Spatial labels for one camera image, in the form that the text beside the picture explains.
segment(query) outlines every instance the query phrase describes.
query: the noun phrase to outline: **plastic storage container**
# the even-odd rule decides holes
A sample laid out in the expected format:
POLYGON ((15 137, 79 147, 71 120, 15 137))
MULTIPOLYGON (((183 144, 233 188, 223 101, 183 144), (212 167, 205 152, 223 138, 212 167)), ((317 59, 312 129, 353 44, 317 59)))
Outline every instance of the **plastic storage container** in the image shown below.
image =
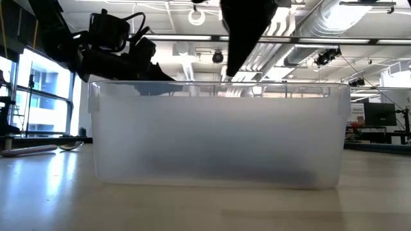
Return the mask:
POLYGON ((349 86, 102 81, 89 85, 98 178, 117 184, 338 183, 349 86))

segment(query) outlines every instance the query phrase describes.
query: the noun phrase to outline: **wooden table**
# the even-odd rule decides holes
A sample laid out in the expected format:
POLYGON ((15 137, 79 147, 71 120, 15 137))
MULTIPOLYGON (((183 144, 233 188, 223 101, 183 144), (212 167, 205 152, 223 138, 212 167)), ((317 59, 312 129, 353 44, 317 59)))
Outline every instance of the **wooden table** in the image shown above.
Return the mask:
POLYGON ((0 230, 409 231, 411 158, 345 151, 327 191, 105 184, 91 145, 0 158, 0 230))

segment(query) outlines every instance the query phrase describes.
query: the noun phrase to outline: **container rim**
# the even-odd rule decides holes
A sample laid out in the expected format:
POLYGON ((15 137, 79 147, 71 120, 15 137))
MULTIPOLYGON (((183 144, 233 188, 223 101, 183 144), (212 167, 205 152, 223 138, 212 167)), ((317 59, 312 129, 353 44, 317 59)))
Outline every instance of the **container rim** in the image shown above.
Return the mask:
POLYGON ((221 81, 139 81, 139 80, 102 80, 102 81, 90 81, 88 84, 92 83, 171 83, 171 84, 181 84, 181 85, 195 85, 195 84, 213 84, 213 85, 233 85, 233 86, 240 86, 240 85, 266 85, 266 86, 275 86, 275 85, 306 85, 307 87, 311 86, 324 86, 324 87, 348 87, 350 85, 345 83, 270 83, 270 82, 221 82, 221 81))

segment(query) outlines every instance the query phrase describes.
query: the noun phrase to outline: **computer monitor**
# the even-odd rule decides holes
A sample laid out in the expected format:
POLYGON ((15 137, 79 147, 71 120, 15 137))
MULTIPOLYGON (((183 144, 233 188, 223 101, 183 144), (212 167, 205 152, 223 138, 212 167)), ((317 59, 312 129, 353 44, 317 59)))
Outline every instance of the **computer monitor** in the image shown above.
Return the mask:
POLYGON ((366 126, 397 126, 396 107, 391 103, 364 103, 366 126))

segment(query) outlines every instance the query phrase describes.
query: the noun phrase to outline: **ceiling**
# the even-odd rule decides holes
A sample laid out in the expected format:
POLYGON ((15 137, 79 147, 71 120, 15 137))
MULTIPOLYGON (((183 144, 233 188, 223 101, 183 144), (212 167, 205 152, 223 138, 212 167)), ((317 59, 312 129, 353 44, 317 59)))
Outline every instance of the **ceiling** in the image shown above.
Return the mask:
MULTIPOLYGON (((30 10, 28 0, 15 0, 21 6, 30 10)), ((89 15, 100 12, 102 8, 117 17, 126 17, 132 12, 144 12, 147 16, 146 25, 150 26, 154 33, 177 33, 177 34, 227 34, 218 17, 218 1, 212 0, 211 6, 201 6, 199 8, 209 10, 206 13, 205 22, 200 26, 194 26, 188 21, 188 13, 192 9, 190 0, 186 5, 175 5, 169 2, 170 11, 167 12, 166 4, 146 4, 128 3, 105 3, 99 1, 78 1, 59 0, 64 9, 63 16, 69 23, 72 31, 86 30, 89 23, 89 15)), ((296 10, 296 24, 304 18, 306 14, 320 0, 305 0, 305 7, 296 10)), ((411 37, 411 9, 407 0, 397 0, 396 11, 392 14, 385 13, 388 8, 373 8, 357 24, 347 30, 343 37, 411 37)), ((135 28, 141 23, 140 18, 134 21, 135 28)), ((154 60, 158 61, 169 75, 175 76, 182 72, 180 63, 174 63, 172 59, 174 42, 157 42, 157 54, 154 60)), ((196 73, 220 74, 222 64, 213 64, 211 57, 214 50, 222 50, 227 54, 227 44, 224 43, 195 43, 194 46, 209 48, 210 52, 201 53, 201 58, 193 64, 196 73)), ((319 71, 312 65, 313 59, 308 60, 300 68, 292 72, 292 79, 288 81, 306 82, 339 82, 342 78, 355 74, 356 71, 364 71, 366 78, 372 84, 379 84, 380 72, 387 68, 387 65, 398 62, 400 58, 411 59, 411 47, 384 47, 384 46, 342 46, 342 54, 345 58, 337 58, 327 67, 319 71)))

